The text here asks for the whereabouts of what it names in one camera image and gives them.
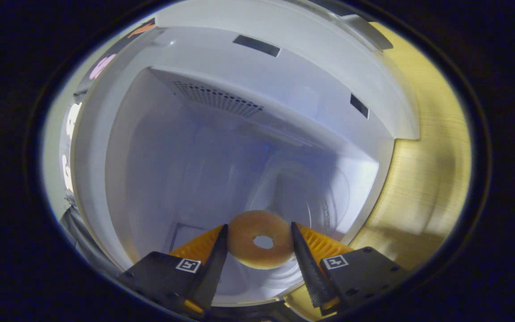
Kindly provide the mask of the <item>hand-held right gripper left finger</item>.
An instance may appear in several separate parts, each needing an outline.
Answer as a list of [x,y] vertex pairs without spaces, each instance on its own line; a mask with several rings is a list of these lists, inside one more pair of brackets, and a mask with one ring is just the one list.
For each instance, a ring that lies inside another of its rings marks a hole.
[[119,283],[156,305],[204,316],[228,255],[228,225],[220,225],[170,254],[152,251],[118,276]]

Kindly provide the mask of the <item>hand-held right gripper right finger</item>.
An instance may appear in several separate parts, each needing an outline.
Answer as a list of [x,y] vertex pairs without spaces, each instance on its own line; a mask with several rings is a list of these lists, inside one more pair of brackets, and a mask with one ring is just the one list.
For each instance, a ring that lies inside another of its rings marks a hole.
[[291,223],[291,236],[309,298],[323,314],[359,309],[409,277],[372,247],[355,250],[297,222]]

